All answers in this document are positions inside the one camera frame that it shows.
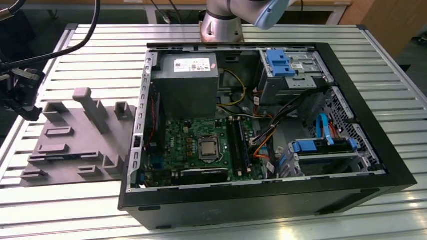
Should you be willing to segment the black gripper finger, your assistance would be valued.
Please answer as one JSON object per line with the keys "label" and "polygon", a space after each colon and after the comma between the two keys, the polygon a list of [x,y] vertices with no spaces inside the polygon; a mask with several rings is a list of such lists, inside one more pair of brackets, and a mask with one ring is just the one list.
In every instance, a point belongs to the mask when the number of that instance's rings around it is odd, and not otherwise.
{"label": "black gripper finger", "polygon": [[46,74],[36,69],[14,69],[15,76],[15,101],[16,112],[27,121],[38,121],[42,108],[36,107],[39,88],[46,79]]}

